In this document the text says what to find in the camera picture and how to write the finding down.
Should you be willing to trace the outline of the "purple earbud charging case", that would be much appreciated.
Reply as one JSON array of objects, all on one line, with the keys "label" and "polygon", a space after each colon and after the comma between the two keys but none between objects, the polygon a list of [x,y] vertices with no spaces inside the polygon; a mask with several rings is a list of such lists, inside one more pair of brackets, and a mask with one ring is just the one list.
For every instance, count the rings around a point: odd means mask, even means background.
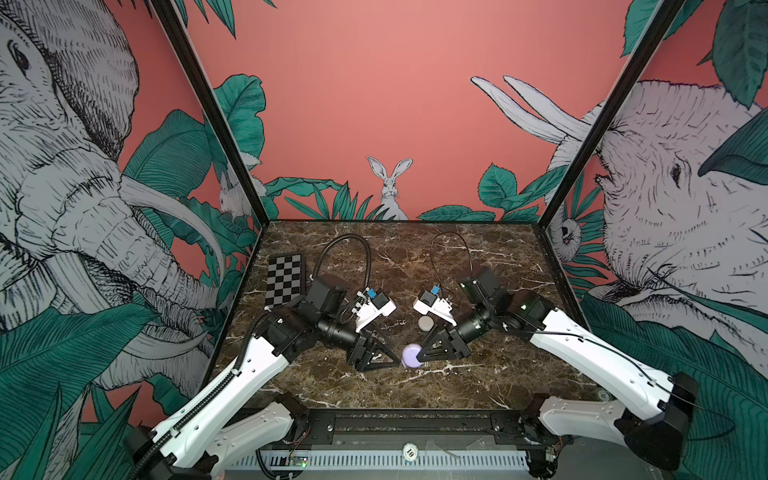
[{"label": "purple earbud charging case", "polygon": [[422,347],[419,344],[408,344],[402,350],[401,363],[405,368],[418,369],[423,363],[418,359]]}]

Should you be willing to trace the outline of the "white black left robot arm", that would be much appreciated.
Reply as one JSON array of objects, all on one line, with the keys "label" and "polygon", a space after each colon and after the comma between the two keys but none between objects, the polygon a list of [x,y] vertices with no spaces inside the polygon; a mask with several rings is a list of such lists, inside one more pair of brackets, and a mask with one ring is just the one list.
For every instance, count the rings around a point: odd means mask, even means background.
[{"label": "white black left robot arm", "polygon": [[238,356],[192,400],[152,429],[137,427],[126,438],[131,479],[214,479],[261,447],[308,434],[306,408],[282,394],[263,410],[233,418],[271,379],[317,343],[345,352],[360,372],[397,366],[400,359],[368,325],[396,305],[366,288],[342,322],[348,292],[340,278],[324,274],[306,294],[272,308],[255,320]]}]

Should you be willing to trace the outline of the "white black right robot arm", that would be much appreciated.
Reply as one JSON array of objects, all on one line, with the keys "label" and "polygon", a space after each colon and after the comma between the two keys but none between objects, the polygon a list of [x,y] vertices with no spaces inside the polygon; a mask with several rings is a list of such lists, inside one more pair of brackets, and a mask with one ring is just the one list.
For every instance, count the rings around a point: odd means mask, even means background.
[{"label": "white black right robot arm", "polygon": [[414,301],[421,315],[442,319],[420,344],[419,362],[460,360],[490,330],[514,336],[577,369],[612,395],[589,402],[544,397],[532,403],[521,428],[533,443],[547,437],[588,437],[626,447],[663,470],[679,468],[696,409],[698,382],[668,374],[614,348],[540,294],[508,291],[486,266],[467,271],[459,287],[470,303],[464,315],[433,287]]}]

